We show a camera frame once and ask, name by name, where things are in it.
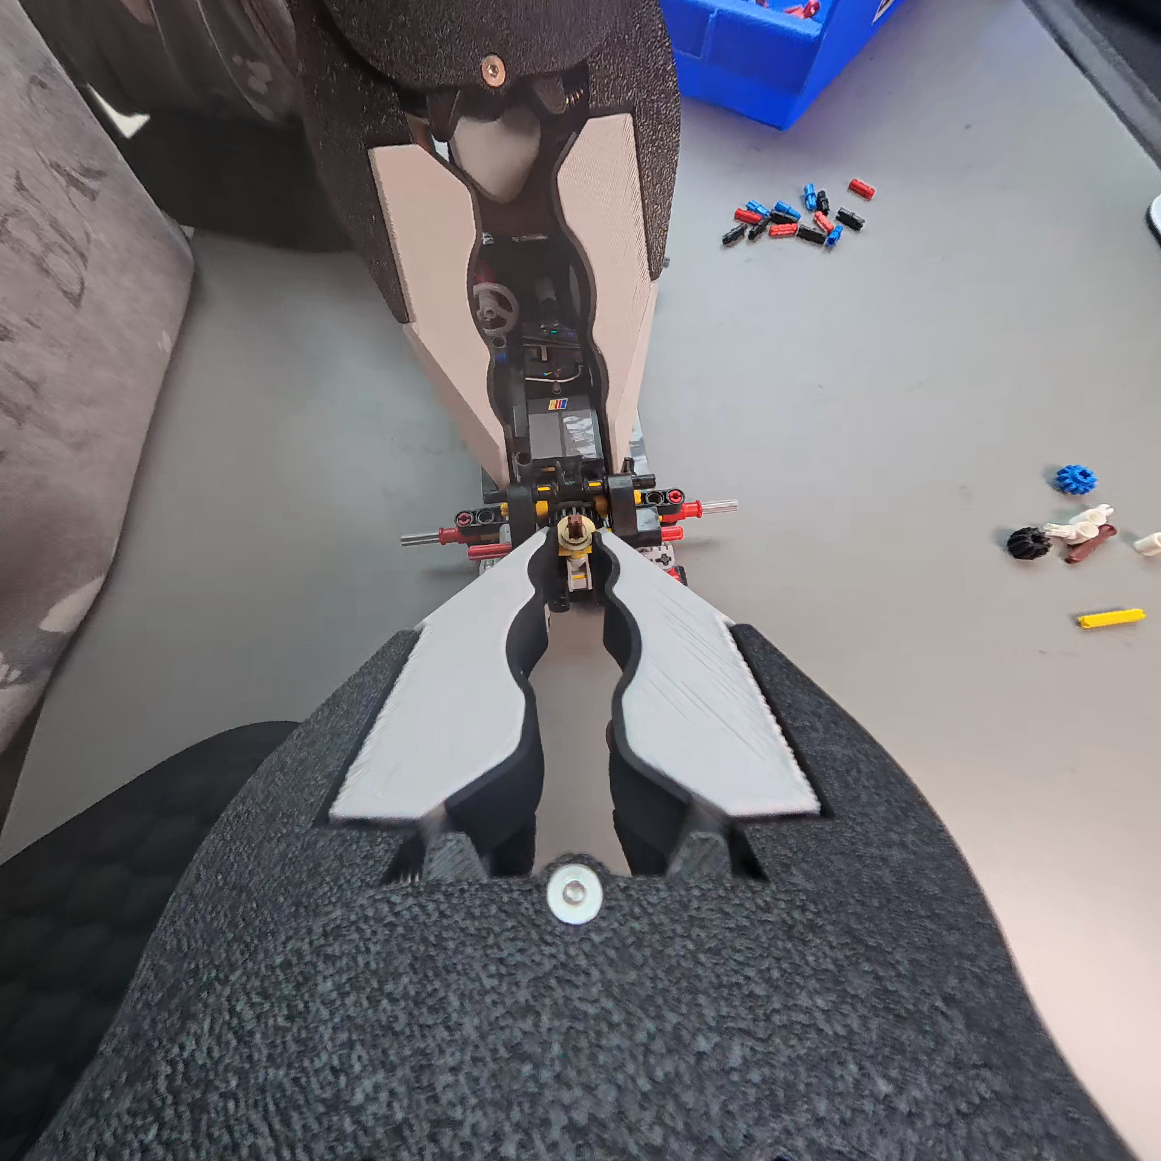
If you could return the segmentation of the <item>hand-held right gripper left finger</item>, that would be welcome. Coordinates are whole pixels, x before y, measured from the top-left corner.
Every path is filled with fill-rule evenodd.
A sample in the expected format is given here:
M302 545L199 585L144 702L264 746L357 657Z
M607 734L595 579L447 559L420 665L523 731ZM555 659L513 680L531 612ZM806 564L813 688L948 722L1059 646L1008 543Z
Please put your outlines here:
M545 759L530 676L557 547L514 546L438 607L357 742L329 823L462 832L495 876L531 874Z

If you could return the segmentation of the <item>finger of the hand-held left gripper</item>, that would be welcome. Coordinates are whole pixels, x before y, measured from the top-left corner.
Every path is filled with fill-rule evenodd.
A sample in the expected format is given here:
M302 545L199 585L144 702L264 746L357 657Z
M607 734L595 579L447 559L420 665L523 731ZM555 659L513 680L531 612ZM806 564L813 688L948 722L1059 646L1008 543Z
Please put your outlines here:
M470 296L480 245L473 194L420 145L373 148L368 160L408 314L404 330L466 447L505 489L512 473L490 397L491 348Z
M590 340L604 371L603 415L613 455L628 455L654 321L635 125L626 112L585 123L557 170L563 224L590 288Z

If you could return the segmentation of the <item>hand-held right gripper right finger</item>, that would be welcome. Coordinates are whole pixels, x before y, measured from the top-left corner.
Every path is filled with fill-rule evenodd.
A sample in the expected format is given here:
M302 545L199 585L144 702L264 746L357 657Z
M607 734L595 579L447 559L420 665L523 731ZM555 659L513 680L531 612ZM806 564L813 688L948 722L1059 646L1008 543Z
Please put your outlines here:
M610 531L593 554L603 641L621 669L608 777L631 875L666 876L700 834L731 874L749 857L747 825L820 818L734 621Z

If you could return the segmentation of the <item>toy brick car chassis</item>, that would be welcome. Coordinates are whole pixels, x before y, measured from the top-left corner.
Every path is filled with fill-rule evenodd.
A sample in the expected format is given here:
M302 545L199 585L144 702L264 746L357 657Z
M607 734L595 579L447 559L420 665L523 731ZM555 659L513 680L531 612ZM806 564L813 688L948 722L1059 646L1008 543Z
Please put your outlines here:
M488 393L503 422L510 484L501 488L483 471L483 499L458 512L451 527L401 536L407 547L461 546L487 571L535 532L556 538L557 568L546 603L566 612L574 603L601 606L600 565L595 553L601 531L617 534L669 576L687 583L676 560L684 523L733 513L737 500L689 499L682 488L661 488L657 477L631 455L617 459L606 419L606 377L586 336L590 290L578 250L561 234L503 236L483 232L469 282L474 318L491 348ZM519 462L516 409L528 397L584 391L597 413L604 462L557 459ZM584 559L559 553L557 523L571 513L596 527Z

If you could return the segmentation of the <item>person's left forearm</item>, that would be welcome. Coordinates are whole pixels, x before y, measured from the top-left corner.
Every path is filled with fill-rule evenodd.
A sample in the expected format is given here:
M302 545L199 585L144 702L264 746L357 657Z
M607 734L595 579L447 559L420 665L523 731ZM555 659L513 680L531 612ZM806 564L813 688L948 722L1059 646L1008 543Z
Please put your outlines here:
M22 2L71 79L119 113L300 122L282 2Z

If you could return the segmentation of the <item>grey desk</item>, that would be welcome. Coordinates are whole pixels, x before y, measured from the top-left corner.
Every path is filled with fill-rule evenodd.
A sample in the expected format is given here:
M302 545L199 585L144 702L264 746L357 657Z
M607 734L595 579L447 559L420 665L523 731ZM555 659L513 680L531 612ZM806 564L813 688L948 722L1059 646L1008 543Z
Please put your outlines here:
M780 134L690 102L643 383L691 588L767 636L962 847L1040 1013L1158 1158L1158 170L1023 3L906 3ZM720 246L806 183L834 252ZM351 253L194 238L119 557L3 857L172 753L302 720L473 572L401 547L478 469ZM1098 476L1055 489L1060 467ZM1082 563L1018 528L1100 503ZM1084 632L1078 615L1141 607Z

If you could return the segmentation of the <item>pile of small connector pins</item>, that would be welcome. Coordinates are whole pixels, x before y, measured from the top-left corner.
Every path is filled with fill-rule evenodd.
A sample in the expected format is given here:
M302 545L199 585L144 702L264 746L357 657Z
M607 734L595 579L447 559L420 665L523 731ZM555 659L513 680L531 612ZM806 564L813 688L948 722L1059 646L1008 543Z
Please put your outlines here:
M795 203L777 199L767 206L749 199L737 207L720 246L729 250L770 238L798 239L813 249L834 252L848 235L860 235L865 227L864 213L838 205L825 187L806 183Z

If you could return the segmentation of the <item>blue plastic parts bin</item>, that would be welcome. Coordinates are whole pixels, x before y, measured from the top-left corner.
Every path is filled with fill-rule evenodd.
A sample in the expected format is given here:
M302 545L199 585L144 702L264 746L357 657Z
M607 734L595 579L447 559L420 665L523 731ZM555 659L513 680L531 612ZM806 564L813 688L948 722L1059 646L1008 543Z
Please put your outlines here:
M682 97L781 130L903 2L661 2Z

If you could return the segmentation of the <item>person's grey patterned sweatshirt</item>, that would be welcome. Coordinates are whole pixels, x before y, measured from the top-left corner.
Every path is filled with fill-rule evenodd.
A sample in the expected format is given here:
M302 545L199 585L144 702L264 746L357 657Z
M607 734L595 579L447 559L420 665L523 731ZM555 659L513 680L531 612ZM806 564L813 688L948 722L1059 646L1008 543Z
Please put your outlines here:
M194 257L21 3L2 11L3 816L93 610Z

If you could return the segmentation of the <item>white toy connector piece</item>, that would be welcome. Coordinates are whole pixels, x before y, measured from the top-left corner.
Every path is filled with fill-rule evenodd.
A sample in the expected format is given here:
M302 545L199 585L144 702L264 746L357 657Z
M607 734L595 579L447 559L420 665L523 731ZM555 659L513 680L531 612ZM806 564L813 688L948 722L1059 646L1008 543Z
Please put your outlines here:
M1096 539L1102 528L1109 525L1114 509L1107 503L1100 503L1073 517L1065 524L1049 523L1041 527L1041 531L1051 539L1065 542L1067 545L1080 545Z

